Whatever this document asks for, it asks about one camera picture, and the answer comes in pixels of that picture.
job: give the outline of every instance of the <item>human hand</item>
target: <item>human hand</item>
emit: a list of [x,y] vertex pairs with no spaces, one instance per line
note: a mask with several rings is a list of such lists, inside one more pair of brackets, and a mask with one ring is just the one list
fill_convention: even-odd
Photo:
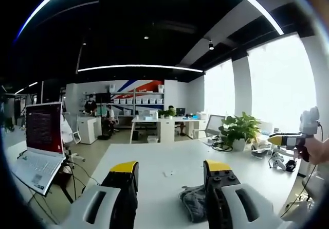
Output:
[[[323,157],[323,143],[316,138],[306,138],[305,139],[305,147],[309,153],[309,162],[313,165],[317,165],[320,162],[323,162],[322,157]],[[295,155],[297,158],[302,158],[301,154],[299,153],[298,149],[294,150]]]

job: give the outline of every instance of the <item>ceiling light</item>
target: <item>ceiling light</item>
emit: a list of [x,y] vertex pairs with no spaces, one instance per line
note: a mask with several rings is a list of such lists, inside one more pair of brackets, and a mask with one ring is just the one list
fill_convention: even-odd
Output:
[[279,24],[274,20],[274,18],[266,11],[266,9],[256,0],[247,0],[250,2],[255,8],[257,8],[261,14],[265,16],[265,18],[271,23],[271,25],[275,28],[279,35],[283,35],[283,31],[280,28]]
[[23,91],[24,89],[21,89],[21,90],[18,90],[15,94],[18,94],[20,93],[21,91]]
[[32,83],[32,84],[29,85],[29,87],[30,87],[30,86],[34,86],[34,85],[36,85],[37,83],[38,83],[38,82]]
[[33,13],[30,15],[30,17],[26,20],[24,25],[22,26],[20,32],[18,33],[16,39],[20,36],[26,25],[32,20],[32,18],[46,5],[50,2],[50,0],[43,0],[42,3],[39,4],[39,6],[33,11]]
[[209,50],[214,50],[214,44],[209,40]]
[[164,66],[164,65],[148,65],[148,64],[121,64],[121,65],[100,66],[100,67],[92,67],[92,68],[82,68],[82,69],[79,69],[78,72],[92,71],[93,69],[101,69],[101,68],[124,68],[124,67],[171,68],[171,69],[180,69],[182,71],[193,71],[193,72],[200,72],[200,73],[203,72],[199,69],[193,69],[193,68],[184,68],[184,67],[177,67],[177,66]]

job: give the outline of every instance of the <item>laptop keyboard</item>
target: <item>laptop keyboard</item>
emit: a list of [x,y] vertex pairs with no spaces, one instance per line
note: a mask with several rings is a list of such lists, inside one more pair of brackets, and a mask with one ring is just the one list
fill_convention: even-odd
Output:
[[24,163],[24,165],[26,165],[27,168],[48,175],[52,175],[59,164],[58,160],[51,161],[35,155],[31,155],[28,157],[25,156],[22,159],[23,159],[22,162]]

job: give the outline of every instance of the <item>black ceiling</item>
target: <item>black ceiling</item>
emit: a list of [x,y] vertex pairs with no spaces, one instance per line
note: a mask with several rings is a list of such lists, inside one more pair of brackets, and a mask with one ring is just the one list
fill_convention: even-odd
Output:
[[[51,0],[27,25],[19,29],[42,0],[17,0],[7,22],[3,82],[12,91],[48,78],[66,82],[115,79],[178,79],[189,81],[199,73],[171,69],[116,68],[75,74],[79,68],[114,64],[174,66],[231,9],[242,0]],[[293,4],[273,11],[281,26],[296,31],[304,18],[291,16]],[[229,38],[238,48],[272,33],[263,17]],[[277,33],[269,35],[275,38]],[[220,43],[192,67],[204,69],[233,48]]]

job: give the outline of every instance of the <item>white laptop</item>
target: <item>white laptop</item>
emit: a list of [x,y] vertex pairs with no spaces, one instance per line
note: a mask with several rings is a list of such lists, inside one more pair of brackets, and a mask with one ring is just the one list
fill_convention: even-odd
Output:
[[65,160],[61,134],[62,103],[26,106],[27,150],[12,167],[14,175],[36,192],[46,195]]

